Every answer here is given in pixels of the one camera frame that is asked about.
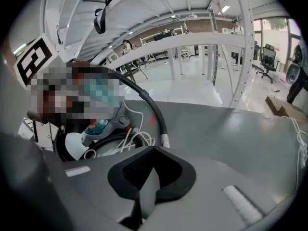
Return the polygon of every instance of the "cardboard box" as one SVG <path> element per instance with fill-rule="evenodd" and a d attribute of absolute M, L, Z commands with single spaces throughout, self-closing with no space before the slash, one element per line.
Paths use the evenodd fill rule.
<path fill-rule="evenodd" d="M 267 96 L 265 102 L 275 116 L 286 116 L 295 119 L 297 122 L 308 123 L 308 115 L 306 115 L 302 109 L 287 101 Z"/>

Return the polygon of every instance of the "bag strap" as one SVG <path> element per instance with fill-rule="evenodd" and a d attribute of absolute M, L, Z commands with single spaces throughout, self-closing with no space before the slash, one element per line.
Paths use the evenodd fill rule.
<path fill-rule="evenodd" d="M 101 14 L 101 21 L 100 24 L 98 25 L 97 19 L 98 19 L 98 12 L 103 11 Z M 95 10 L 95 16 L 96 18 L 93 21 L 95 30 L 97 31 L 98 34 L 103 34 L 106 31 L 106 6 L 103 9 L 96 9 Z"/>

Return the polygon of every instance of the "pixelated area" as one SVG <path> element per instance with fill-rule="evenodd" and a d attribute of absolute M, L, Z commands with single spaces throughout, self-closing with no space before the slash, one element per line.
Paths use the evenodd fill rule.
<path fill-rule="evenodd" d="M 27 90 L 32 109 L 44 120 L 76 123 L 80 119 L 111 119 L 123 96 L 119 80 L 101 66 L 85 62 L 62 63 L 37 73 Z"/>

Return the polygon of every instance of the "window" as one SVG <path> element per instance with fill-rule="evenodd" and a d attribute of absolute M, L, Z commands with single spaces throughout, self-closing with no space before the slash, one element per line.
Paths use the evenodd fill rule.
<path fill-rule="evenodd" d="M 263 46 L 270 44 L 276 51 L 276 60 L 285 64 L 288 53 L 288 26 L 285 18 L 263 19 Z"/>
<path fill-rule="evenodd" d="M 261 31 L 261 20 L 254 21 L 255 31 Z"/>
<path fill-rule="evenodd" d="M 262 45 L 261 45 L 261 34 L 260 33 L 255 33 L 255 41 L 258 42 L 258 46 L 262 47 Z"/>
<path fill-rule="evenodd" d="M 300 29 L 293 19 L 289 19 L 290 33 L 300 36 Z"/>

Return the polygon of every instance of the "black office chair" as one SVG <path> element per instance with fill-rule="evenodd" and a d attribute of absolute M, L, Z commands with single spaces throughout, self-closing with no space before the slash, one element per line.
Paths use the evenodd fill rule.
<path fill-rule="evenodd" d="M 267 76 L 271 83 L 273 83 L 273 78 L 269 75 L 269 71 L 276 72 L 276 68 L 274 66 L 275 56 L 276 51 L 274 50 L 274 47 L 272 45 L 266 44 L 265 47 L 263 47 L 263 57 L 261 61 L 261 65 L 264 66 L 266 73 L 257 72 L 262 74 L 261 78 Z"/>

